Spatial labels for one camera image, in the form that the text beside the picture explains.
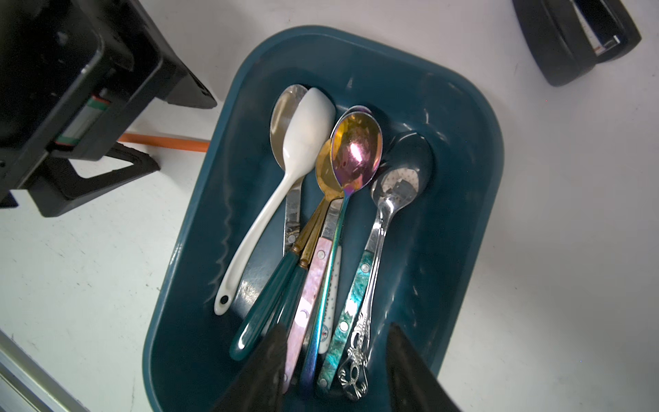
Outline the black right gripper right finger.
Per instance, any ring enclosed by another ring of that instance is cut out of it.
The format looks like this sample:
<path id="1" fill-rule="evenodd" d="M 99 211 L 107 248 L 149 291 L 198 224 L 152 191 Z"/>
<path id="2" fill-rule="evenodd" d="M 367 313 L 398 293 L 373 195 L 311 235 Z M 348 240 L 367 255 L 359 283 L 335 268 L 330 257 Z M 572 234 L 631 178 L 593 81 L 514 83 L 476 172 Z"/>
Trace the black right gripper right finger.
<path id="1" fill-rule="evenodd" d="M 395 323 L 387 336 L 386 372 L 392 411 L 460 410 Z"/>

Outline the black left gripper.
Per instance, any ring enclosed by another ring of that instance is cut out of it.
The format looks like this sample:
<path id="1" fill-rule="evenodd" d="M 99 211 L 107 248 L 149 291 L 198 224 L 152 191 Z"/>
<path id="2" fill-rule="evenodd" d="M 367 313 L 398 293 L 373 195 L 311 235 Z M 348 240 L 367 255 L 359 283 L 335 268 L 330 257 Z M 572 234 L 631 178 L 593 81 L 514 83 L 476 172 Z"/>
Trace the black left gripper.
<path id="1" fill-rule="evenodd" d="M 1 4 L 1 203 L 58 217 L 161 170 L 118 140 L 155 99 L 216 99 L 137 1 Z"/>

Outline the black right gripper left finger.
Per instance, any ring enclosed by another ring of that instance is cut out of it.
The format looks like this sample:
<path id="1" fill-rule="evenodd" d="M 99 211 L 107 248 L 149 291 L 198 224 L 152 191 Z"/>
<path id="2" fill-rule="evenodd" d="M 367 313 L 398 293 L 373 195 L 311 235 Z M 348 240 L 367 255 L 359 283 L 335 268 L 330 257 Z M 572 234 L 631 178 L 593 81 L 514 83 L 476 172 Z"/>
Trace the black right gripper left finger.
<path id="1" fill-rule="evenodd" d="M 282 411 L 287 338 L 282 325 L 269 332 L 211 411 Z"/>

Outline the orange plastic spoon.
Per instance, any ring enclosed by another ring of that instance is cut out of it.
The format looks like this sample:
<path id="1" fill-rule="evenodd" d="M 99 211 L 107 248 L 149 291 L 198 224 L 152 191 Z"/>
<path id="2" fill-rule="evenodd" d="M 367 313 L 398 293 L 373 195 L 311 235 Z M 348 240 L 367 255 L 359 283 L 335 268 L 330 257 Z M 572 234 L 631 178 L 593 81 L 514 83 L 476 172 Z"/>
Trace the orange plastic spoon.
<path id="1" fill-rule="evenodd" d="M 197 153 L 206 153 L 209 150 L 208 141 L 197 141 L 176 137 L 158 137 L 141 135 L 135 133 L 125 133 L 119 139 L 126 144 L 142 144 L 163 149 L 175 149 Z"/>

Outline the gold spoon green handle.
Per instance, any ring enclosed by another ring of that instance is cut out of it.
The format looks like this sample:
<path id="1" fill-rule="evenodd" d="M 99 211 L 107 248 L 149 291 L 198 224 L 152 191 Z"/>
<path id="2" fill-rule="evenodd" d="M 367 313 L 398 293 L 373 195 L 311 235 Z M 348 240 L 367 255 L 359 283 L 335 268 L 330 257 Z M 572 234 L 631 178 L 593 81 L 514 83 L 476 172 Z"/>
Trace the gold spoon green handle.
<path id="1" fill-rule="evenodd" d="M 267 329 L 268 332 L 278 324 L 283 324 L 286 328 L 291 327 L 294 312 L 300 300 L 301 290 L 305 281 L 305 273 L 310 264 L 310 255 L 314 249 L 313 242 L 319 234 L 319 220 L 324 218 L 328 208 L 329 203 L 323 200 L 293 245 L 293 250 L 297 255 L 297 262 L 287 274 L 285 288 L 279 296 L 275 310 L 272 313 L 272 319 Z"/>
<path id="2" fill-rule="evenodd" d="M 331 171 L 331 141 L 324 143 L 317 157 L 315 173 L 317 184 L 324 194 L 323 200 L 330 203 L 340 197 L 340 185 Z M 235 335 L 230 349 L 230 357 L 243 361 L 250 355 L 268 321 L 272 319 L 279 296 L 284 291 L 287 274 L 297 262 L 293 247 L 287 252 L 273 271 L 257 300 L 252 305 L 239 331 Z"/>

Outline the teal plastic storage box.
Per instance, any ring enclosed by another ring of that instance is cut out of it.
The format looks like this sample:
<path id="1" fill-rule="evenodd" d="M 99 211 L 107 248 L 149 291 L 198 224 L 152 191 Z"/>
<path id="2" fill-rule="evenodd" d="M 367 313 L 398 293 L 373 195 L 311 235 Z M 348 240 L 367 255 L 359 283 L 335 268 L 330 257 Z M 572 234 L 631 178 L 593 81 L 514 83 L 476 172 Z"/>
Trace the teal plastic storage box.
<path id="1" fill-rule="evenodd" d="M 458 73 L 330 27 L 303 26 L 266 39 L 244 60 L 221 110 L 192 193 L 144 345 L 142 370 L 155 411 L 209 411 L 240 373 L 229 345 L 282 256 L 283 215 L 274 215 L 245 268 L 231 310 L 216 292 L 236 249 L 279 185 L 269 145 L 277 97 L 291 84 L 321 89 L 343 111 L 368 106 L 384 140 L 407 131 L 432 148 L 434 175 L 394 217 L 384 242 L 372 316 L 369 392 L 360 401 L 333 386 L 327 398 L 287 411 L 386 411 L 390 324 L 427 367 L 441 369 L 503 171 L 504 146 L 487 99 Z"/>

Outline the white plastic spoon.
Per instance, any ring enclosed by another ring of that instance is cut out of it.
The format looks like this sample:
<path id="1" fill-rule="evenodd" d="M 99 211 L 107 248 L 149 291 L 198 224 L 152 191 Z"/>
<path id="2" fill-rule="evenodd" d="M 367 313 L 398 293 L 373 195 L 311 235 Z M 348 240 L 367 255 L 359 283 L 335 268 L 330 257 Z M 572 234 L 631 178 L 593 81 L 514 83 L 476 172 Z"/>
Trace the white plastic spoon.
<path id="1" fill-rule="evenodd" d="M 215 315 L 221 316 L 231 307 L 257 242 L 293 185 L 314 168 L 335 115 L 335 106 L 317 88 L 291 85 L 277 99 L 271 114 L 269 136 L 271 149 L 284 176 L 233 255 L 216 294 Z"/>

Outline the dotted steel spoon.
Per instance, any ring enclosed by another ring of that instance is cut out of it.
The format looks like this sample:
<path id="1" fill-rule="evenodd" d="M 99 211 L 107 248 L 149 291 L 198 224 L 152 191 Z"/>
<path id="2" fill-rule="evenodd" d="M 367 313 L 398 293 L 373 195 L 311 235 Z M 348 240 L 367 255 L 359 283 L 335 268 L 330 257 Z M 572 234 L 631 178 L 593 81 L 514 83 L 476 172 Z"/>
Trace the dotted steel spoon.
<path id="1" fill-rule="evenodd" d="M 387 231 L 396 212 L 419 197 L 431 175 L 432 151 L 427 139 L 410 132 L 394 139 L 373 182 L 371 197 L 377 215 L 365 247 L 374 252 L 370 279 L 334 378 L 345 396 L 354 402 L 367 395 L 369 389 L 372 305 Z"/>

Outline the iridescent rainbow metal spoon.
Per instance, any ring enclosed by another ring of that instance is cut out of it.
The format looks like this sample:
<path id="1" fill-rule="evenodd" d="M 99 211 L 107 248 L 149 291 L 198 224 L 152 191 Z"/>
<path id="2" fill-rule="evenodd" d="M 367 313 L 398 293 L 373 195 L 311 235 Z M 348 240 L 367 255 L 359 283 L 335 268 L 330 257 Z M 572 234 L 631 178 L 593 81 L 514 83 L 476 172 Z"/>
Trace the iridescent rainbow metal spoon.
<path id="1" fill-rule="evenodd" d="M 381 127 L 371 113 L 363 110 L 344 113 L 331 135 L 329 160 L 331 175 L 339 185 L 339 197 L 329 203 L 307 276 L 309 286 L 314 286 L 309 301 L 317 313 L 307 323 L 311 334 L 300 372 L 300 395 L 304 398 L 309 398 L 313 393 L 324 312 L 338 245 L 336 238 L 343 224 L 344 209 L 350 196 L 366 186 L 374 176 L 381 161 L 382 150 Z"/>

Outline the steel spoon pink handle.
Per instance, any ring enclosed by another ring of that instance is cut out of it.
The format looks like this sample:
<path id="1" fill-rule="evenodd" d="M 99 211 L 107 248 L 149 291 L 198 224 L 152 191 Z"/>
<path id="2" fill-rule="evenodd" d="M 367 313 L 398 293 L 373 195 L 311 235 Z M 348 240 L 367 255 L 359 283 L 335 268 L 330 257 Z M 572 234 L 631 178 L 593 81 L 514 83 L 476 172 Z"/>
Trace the steel spoon pink handle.
<path id="1" fill-rule="evenodd" d="M 338 217 L 342 206 L 342 197 L 333 200 L 329 204 L 329 209 L 326 212 L 325 218 L 320 220 L 323 226 L 317 230 L 316 235 L 312 235 L 312 255 L 308 259 L 309 265 L 307 274 L 304 278 L 304 286 L 288 334 L 287 356 L 284 368 L 285 380 L 282 387 L 283 393 L 286 393 L 291 386 L 293 373 L 300 357 L 300 350 L 302 348 L 305 333 L 307 333 L 308 326 L 312 319 L 313 308 L 317 300 L 317 295 L 319 294 L 320 284 L 323 280 L 329 256 L 331 254 Z"/>

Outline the steel spoon green handle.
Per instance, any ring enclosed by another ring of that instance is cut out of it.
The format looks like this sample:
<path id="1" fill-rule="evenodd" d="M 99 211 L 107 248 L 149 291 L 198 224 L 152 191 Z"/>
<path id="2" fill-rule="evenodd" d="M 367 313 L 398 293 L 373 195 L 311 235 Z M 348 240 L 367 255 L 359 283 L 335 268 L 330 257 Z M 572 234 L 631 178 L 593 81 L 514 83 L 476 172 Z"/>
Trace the steel spoon green handle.
<path id="1" fill-rule="evenodd" d="M 340 312 L 336 329 L 334 331 L 324 363 L 317 379 L 317 394 L 326 396 L 336 377 L 339 362 L 343 356 L 353 323 L 360 311 L 367 284 L 370 279 L 374 252 L 365 250 L 357 266 L 352 285 L 348 291 L 343 309 Z"/>

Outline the steel spoon Doraemon handle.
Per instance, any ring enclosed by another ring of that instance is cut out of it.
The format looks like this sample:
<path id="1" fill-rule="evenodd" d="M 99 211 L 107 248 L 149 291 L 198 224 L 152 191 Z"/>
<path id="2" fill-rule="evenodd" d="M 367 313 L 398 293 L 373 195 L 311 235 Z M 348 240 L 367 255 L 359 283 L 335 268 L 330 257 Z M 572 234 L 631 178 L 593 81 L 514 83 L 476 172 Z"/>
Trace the steel spoon Doraemon handle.
<path id="1" fill-rule="evenodd" d="M 329 285 L 329 293 L 327 295 L 326 309 L 324 312 L 324 324 L 319 345 L 319 355 L 323 355 L 328 351 L 334 331 L 334 317 L 336 313 L 336 301 L 340 281 L 341 261 L 342 247 L 339 246 L 336 250 L 331 284 Z"/>

